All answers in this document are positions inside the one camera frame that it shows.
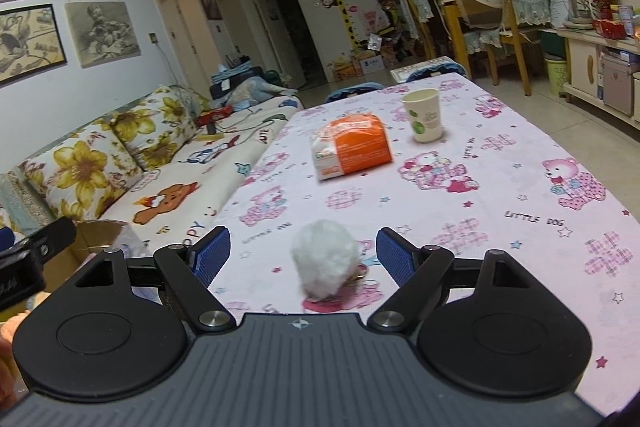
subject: sofa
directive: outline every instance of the sofa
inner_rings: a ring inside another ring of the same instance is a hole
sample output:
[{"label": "sofa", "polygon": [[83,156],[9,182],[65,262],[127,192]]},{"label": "sofa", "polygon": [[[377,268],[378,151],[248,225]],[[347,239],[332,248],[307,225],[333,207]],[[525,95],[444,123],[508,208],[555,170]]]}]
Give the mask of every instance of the sofa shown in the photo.
[{"label": "sofa", "polygon": [[0,174],[2,224],[22,237],[59,216],[124,221],[144,255],[195,243],[302,109],[272,98],[217,122],[219,138],[194,124],[209,102],[160,86],[48,144]]}]

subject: pink tablecloth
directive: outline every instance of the pink tablecloth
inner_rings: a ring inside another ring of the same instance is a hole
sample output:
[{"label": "pink tablecloth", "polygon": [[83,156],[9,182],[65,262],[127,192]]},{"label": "pink tablecloth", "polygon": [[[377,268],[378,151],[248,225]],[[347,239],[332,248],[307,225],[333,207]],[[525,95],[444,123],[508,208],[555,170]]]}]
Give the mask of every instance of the pink tablecloth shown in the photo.
[{"label": "pink tablecloth", "polygon": [[[432,144],[413,141],[400,102],[424,87],[441,91],[446,133]],[[384,121],[394,162],[318,182],[310,135],[354,112]],[[305,299],[289,253],[317,219],[348,227],[369,266],[366,281],[325,303]],[[232,253],[210,289],[238,317],[342,310],[366,319],[396,289],[374,249],[378,230],[391,227],[462,257],[506,250],[589,328],[582,397],[609,413],[640,387],[640,225],[551,138],[456,74],[295,115],[216,223],[231,231]]]}]

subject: gray ribbed panel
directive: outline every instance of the gray ribbed panel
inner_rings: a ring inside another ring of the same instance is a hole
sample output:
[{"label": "gray ribbed panel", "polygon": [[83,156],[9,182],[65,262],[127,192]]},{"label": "gray ribbed panel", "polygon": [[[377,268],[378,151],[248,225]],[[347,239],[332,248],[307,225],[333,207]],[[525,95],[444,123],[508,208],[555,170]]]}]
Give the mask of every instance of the gray ribbed panel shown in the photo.
[{"label": "gray ribbed panel", "polygon": [[[299,330],[293,321],[311,324]],[[247,315],[201,337],[182,366],[139,396],[74,405],[28,396],[2,427],[595,427],[571,394],[492,402],[451,389],[407,341],[357,315]]]}]

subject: brown dog print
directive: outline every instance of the brown dog print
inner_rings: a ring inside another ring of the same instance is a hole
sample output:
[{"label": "brown dog print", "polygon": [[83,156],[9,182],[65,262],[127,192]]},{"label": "brown dog print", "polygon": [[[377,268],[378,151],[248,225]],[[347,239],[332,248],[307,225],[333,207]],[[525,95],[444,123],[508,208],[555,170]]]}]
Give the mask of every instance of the brown dog print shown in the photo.
[{"label": "brown dog print", "polygon": [[196,188],[198,188],[198,182],[193,182],[189,185],[178,183],[160,190],[157,196],[150,196],[136,201],[135,204],[143,204],[147,208],[137,212],[133,217],[133,222],[139,225],[146,225],[158,214],[172,212],[178,208],[185,198]]}]

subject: silver screw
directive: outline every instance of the silver screw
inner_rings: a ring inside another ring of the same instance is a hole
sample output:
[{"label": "silver screw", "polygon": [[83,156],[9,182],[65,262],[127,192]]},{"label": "silver screw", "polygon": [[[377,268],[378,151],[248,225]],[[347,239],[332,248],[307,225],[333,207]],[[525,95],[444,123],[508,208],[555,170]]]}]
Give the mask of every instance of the silver screw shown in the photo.
[{"label": "silver screw", "polygon": [[205,326],[209,326],[211,328],[216,328],[219,326],[224,326],[228,324],[231,320],[231,317],[228,313],[219,311],[219,310],[209,310],[208,312],[204,312],[200,318],[200,322]]},{"label": "silver screw", "polygon": [[404,317],[395,311],[386,311],[376,313],[373,321],[383,328],[395,328],[404,322]]}]

